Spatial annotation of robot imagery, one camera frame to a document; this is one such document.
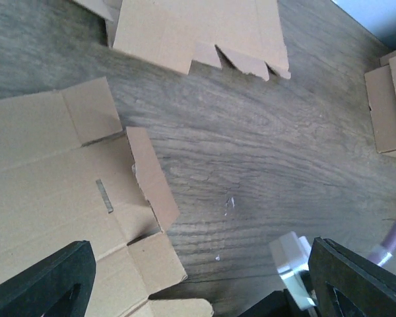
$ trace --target wood grain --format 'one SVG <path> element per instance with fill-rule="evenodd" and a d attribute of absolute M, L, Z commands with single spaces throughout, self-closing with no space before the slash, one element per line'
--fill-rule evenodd
<path fill-rule="evenodd" d="M 104 21 L 67 0 L 0 0 L 0 98 L 108 77 L 181 210 L 169 234 L 189 279 L 158 296 L 205 297 L 217 316 L 282 287 L 268 247 L 279 235 L 364 255 L 396 218 L 396 160 L 376 153 L 363 77 L 389 50 L 330 0 L 279 8 L 292 79 L 265 83 L 198 63 L 181 77 L 110 51 Z"/>

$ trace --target cable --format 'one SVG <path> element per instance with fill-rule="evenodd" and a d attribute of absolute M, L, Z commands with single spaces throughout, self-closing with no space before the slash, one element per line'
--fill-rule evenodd
<path fill-rule="evenodd" d="M 374 247 L 368 259 L 379 266 L 383 266 L 396 250 L 396 220 L 383 242 Z"/>

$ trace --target wooden floor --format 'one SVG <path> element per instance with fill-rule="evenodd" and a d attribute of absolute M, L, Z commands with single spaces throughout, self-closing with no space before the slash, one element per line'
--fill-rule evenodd
<path fill-rule="evenodd" d="M 204 297 L 216 316 L 282 288 L 269 251 L 279 235 L 366 255 L 396 218 L 396 160 L 376 153 L 363 78 L 388 50 L 330 0 L 279 7 L 292 79 L 265 83 L 119 55 L 103 21 L 68 0 L 0 0 L 0 98 L 108 77 L 181 210 L 169 233 L 189 279 L 158 297 Z M 387 268 L 396 274 L 396 255 Z"/>

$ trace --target flattened cardboard box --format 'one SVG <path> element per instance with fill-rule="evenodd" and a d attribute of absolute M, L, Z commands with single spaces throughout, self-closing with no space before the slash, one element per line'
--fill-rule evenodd
<path fill-rule="evenodd" d="M 277 0 L 74 1 L 106 19 L 109 47 L 149 63 L 221 68 L 218 49 L 242 73 L 290 78 Z"/>
<path fill-rule="evenodd" d="M 0 284 L 89 240 L 87 316 L 212 316 L 205 300 L 148 300 L 187 277 L 164 233 L 178 213 L 146 131 L 123 132 L 105 79 L 0 100 Z"/>
<path fill-rule="evenodd" d="M 396 54 L 365 74 L 377 152 L 396 157 Z"/>

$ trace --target cardboard box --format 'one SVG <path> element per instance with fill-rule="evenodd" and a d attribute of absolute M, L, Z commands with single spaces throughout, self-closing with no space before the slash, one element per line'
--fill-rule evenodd
<path fill-rule="evenodd" d="M 146 131 L 124 132 L 105 79 L 0 100 L 0 284 L 89 240 L 87 316 L 212 316 L 202 299 L 148 299 L 187 277 L 164 233 L 178 214 Z"/>
<path fill-rule="evenodd" d="M 396 56 L 365 74 L 378 153 L 396 158 Z"/>
<path fill-rule="evenodd" d="M 277 0 L 74 1 L 106 19 L 109 47 L 149 63 L 188 74 L 192 60 L 221 68 L 219 51 L 242 73 L 290 78 Z"/>

